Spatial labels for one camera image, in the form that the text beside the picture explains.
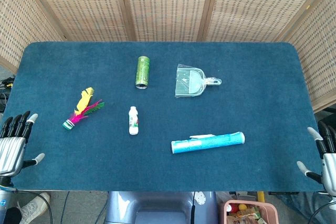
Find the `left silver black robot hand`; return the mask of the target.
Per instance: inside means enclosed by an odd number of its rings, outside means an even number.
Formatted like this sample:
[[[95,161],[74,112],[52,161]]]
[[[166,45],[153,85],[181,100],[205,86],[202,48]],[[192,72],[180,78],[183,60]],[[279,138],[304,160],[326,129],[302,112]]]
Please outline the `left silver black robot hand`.
[[[45,157],[40,153],[25,160],[25,150],[38,114],[26,111],[16,117],[8,117],[1,127],[1,177],[14,177],[22,169],[39,164]]]

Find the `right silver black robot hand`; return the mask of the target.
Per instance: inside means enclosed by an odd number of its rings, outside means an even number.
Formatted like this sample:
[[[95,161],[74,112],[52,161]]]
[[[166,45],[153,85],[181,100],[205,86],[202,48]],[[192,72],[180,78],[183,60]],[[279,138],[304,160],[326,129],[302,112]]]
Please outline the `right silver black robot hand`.
[[[323,121],[319,121],[319,131],[312,127],[308,127],[307,130],[316,143],[321,159],[322,172],[320,175],[312,172],[301,161],[297,161],[297,166],[306,177],[322,184],[325,191],[330,196],[335,197],[335,129]]]

